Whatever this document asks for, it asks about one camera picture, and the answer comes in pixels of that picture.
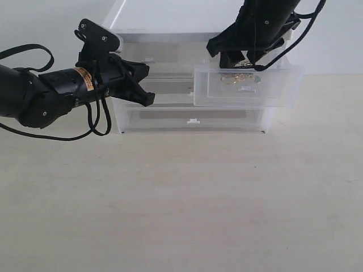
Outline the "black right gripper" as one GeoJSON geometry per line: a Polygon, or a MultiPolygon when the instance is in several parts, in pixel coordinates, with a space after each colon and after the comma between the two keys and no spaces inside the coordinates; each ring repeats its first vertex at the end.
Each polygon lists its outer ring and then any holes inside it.
{"type": "Polygon", "coordinates": [[[280,39],[300,24],[298,0],[244,1],[234,24],[209,39],[211,57],[220,53],[221,69],[253,69],[256,61],[282,46],[280,39]]]}

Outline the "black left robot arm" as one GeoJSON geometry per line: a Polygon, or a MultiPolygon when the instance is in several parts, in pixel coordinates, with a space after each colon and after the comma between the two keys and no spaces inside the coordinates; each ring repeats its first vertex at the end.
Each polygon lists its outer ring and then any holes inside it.
{"type": "Polygon", "coordinates": [[[155,94],[140,86],[148,74],[148,65],[114,53],[39,75],[1,66],[1,116],[43,129],[72,109],[109,96],[148,107],[155,94]]]}

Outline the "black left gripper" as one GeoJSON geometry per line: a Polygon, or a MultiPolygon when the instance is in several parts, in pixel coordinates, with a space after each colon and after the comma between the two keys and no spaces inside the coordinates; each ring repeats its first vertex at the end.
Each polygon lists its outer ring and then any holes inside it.
{"type": "Polygon", "coordinates": [[[101,53],[98,56],[80,52],[76,67],[86,68],[95,76],[99,90],[121,100],[148,107],[154,103],[155,94],[146,92],[139,82],[149,74],[145,63],[122,59],[116,53],[101,53]]]}

